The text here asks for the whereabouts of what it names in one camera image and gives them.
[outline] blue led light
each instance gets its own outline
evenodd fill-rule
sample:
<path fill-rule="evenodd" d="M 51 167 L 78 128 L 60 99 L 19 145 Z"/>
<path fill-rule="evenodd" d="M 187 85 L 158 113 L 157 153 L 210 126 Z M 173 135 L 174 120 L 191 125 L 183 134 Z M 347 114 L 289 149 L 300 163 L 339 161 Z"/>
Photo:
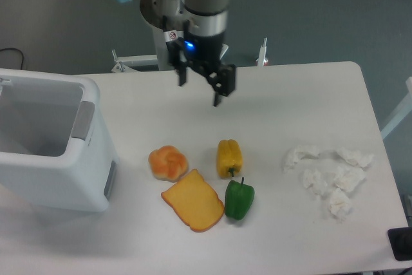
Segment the blue led light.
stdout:
<path fill-rule="evenodd" d="M 190 43 L 189 41 L 185 41 L 185 45 L 186 45 L 186 50 L 189 52 L 193 52 L 196 49 L 193 43 Z"/>

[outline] gray floor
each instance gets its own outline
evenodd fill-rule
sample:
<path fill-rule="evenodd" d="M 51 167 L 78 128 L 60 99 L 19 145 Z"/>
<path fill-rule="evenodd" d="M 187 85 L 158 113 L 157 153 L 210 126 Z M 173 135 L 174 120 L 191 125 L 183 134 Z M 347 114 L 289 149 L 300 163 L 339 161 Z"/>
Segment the gray floor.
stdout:
<path fill-rule="evenodd" d="M 271 64 L 354 61 L 381 124 L 412 76 L 412 0 L 232 0 L 227 62 L 254 65 L 268 37 Z M 115 0 L 0 0 L 0 48 L 26 70 L 106 73 L 118 55 L 154 53 L 138 4 Z M 0 67 L 19 56 L 0 53 Z M 412 115 L 385 141 L 400 193 L 412 193 Z"/>

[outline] pepper stem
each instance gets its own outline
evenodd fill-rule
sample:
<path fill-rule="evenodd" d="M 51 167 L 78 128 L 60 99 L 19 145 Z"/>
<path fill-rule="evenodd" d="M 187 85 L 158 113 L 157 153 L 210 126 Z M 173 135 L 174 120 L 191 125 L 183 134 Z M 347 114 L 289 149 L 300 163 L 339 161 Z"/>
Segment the pepper stem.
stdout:
<path fill-rule="evenodd" d="M 234 176 L 235 171 L 236 171 L 236 169 L 234 167 L 229 168 L 229 173 L 230 173 L 230 175 L 232 175 L 232 177 Z"/>

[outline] green bell pepper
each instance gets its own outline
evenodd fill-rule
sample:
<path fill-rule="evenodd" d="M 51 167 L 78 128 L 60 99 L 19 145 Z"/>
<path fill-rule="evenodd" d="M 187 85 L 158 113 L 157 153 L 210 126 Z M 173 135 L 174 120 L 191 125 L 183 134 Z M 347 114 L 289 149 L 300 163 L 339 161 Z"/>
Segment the green bell pepper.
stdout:
<path fill-rule="evenodd" d="M 255 197 L 255 189 L 245 185 L 244 179 L 242 177 L 241 183 L 231 180 L 226 188 L 225 214 L 236 220 L 242 220 L 245 217 Z"/>

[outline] toast slice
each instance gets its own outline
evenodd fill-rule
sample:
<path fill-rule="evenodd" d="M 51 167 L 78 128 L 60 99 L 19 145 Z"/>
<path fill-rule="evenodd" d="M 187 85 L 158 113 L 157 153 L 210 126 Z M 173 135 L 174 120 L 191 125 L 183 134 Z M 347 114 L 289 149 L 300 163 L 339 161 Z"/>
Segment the toast slice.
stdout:
<path fill-rule="evenodd" d="M 213 227 L 225 210 L 216 191 L 196 169 L 162 192 L 162 198 L 195 232 L 203 232 Z"/>

